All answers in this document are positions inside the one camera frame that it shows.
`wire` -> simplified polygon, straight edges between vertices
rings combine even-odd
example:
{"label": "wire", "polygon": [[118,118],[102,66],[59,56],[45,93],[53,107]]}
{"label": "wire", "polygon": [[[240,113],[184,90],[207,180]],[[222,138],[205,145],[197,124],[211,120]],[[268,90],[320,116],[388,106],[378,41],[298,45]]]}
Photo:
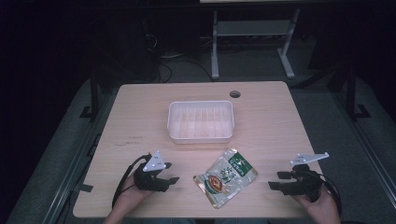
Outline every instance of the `wire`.
{"label": "wire", "polygon": [[128,188],[126,188],[126,189],[123,189],[122,191],[121,191],[121,193],[120,194],[122,194],[125,190],[127,190],[127,189],[131,189],[131,188],[133,188],[134,187],[134,185],[132,185],[132,186],[129,186]]}
{"label": "wire", "polygon": [[122,194],[122,186],[125,183],[126,178],[129,176],[129,174],[132,172],[132,170],[134,169],[134,166],[141,160],[145,159],[146,161],[149,160],[150,155],[146,155],[146,156],[141,156],[139,158],[137,158],[137,160],[135,160],[126,170],[125,174],[122,176],[122,179],[119,183],[119,185],[117,186],[116,192],[114,193],[114,197],[113,197],[113,202],[111,204],[111,207],[114,207],[114,204],[116,203],[117,199],[119,198],[120,194]]}
{"label": "wire", "polygon": [[[330,178],[321,174],[318,174],[319,176],[317,176],[310,172],[301,172],[301,173],[304,175],[310,175],[315,179],[319,180],[329,190],[330,194],[332,195],[332,198],[334,199],[335,204],[337,205],[338,216],[340,217],[343,212],[343,206],[341,204],[341,195],[338,191],[338,188],[334,185],[334,183],[330,180]],[[329,181],[323,180],[322,178],[320,178],[320,176],[329,179]]]}
{"label": "wire", "polygon": [[167,68],[169,70],[169,77],[166,80],[163,80],[163,78],[161,77],[161,72],[159,72],[159,75],[158,75],[159,80],[158,80],[158,82],[161,81],[162,83],[166,83],[166,82],[169,81],[169,79],[171,79],[173,72],[172,72],[172,69],[168,65],[165,65],[163,63],[160,63],[160,65],[165,67],[165,68]]}
{"label": "wire", "polygon": [[161,59],[174,60],[174,59],[181,58],[181,57],[183,57],[185,55],[186,55],[185,53],[180,53],[180,54],[175,54],[175,55],[170,55],[170,56],[162,56]]}
{"label": "wire", "polygon": [[210,74],[206,71],[206,69],[200,65],[199,63],[193,62],[193,61],[189,61],[189,60],[183,60],[183,61],[173,61],[173,62],[168,62],[168,63],[193,63],[197,66],[199,66],[200,68],[202,68],[204,70],[204,72],[206,73],[206,75],[210,78],[210,81],[214,82],[215,80],[212,78],[212,76],[210,76]]}
{"label": "wire", "polygon": [[151,47],[152,49],[155,49],[155,47],[157,47],[157,44],[158,44],[158,39],[157,39],[157,37],[155,36],[155,35],[146,35],[146,37],[152,37],[152,38],[154,38],[154,44],[153,44],[153,46]]}
{"label": "wire", "polygon": [[335,186],[334,181],[332,181],[329,177],[327,177],[326,175],[321,175],[323,176],[326,181],[325,182],[329,182],[330,185],[332,185],[332,188],[334,189],[334,191],[336,192],[337,197],[341,200],[341,194],[340,191],[338,190],[337,186]]}
{"label": "wire", "polygon": [[210,47],[211,44],[213,43],[212,37],[210,37],[210,36],[200,37],[200,40],[201,39],[208,39],[208,41],[206,41],[204,44],[200,45],[200,48],[202,48],[202,49],[205,49],[206,47]]}

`clear plastic container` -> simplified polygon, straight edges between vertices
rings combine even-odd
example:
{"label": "clear plastic container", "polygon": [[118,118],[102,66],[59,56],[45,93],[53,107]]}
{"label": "clear plastic container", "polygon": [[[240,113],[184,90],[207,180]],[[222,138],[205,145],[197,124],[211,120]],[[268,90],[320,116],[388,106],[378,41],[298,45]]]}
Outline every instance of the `clear plastic container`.
{"label": "clear plastic container", "polygon": [[167,126],[177,144],[227,143],[233,136],[233,105],[229,101],[173,102]]}

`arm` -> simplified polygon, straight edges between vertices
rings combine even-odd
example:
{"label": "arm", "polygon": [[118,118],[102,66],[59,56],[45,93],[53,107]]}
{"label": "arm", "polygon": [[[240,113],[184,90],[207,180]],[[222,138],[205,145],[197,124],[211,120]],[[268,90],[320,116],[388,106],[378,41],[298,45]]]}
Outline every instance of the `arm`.
{"label": "arm", "polygon": [[119,224],[154,191],[141,190],[134,185],[134,174],[129,175],[123,185],[125,191],[119,196],[104,224]]}
{"label": "arm", "polygon": [[332,195],[322,187],[317,201],[311,203],[304,195],[292,196],[318,224],[340,224],[337,205]]}

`table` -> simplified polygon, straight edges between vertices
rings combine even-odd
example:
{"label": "table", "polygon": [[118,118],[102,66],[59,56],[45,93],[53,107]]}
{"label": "table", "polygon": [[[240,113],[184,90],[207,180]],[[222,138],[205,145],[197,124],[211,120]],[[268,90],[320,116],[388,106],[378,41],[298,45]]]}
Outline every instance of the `table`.
{"label": "table", "polygon": [[[239,91],[232,98],[231,91]],[[174,101],[227,100],[233,104],[235,128],[227,144],[177,145],[166,124]],[[204,174],[228,148],[235,147],[258,171],[247,188],[220,209],[192,180]],[[297,153],[313,154],[304,125],[284,82],[212,82],[136,84],[120,88],[84,185],[74,207],[76,217],[106,217],[117,185],[138,157],[160,150],[170,169],[158,177],[179,176],[166,192],[144,201],[131,217],[304,217],[291,197],[270,190],[276,172],[290,171]],[[317,162],[312,170],[321,173]]]}

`food package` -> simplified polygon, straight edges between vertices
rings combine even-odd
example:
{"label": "food package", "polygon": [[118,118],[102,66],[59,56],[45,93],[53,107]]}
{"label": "food package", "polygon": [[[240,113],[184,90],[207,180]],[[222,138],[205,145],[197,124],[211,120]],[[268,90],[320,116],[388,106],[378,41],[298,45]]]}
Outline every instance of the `food package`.
{"label": "food package", "polygon": [[228,148],[203,175],[193,177],[214,208],[221,208],[258,175],[235,149]]}

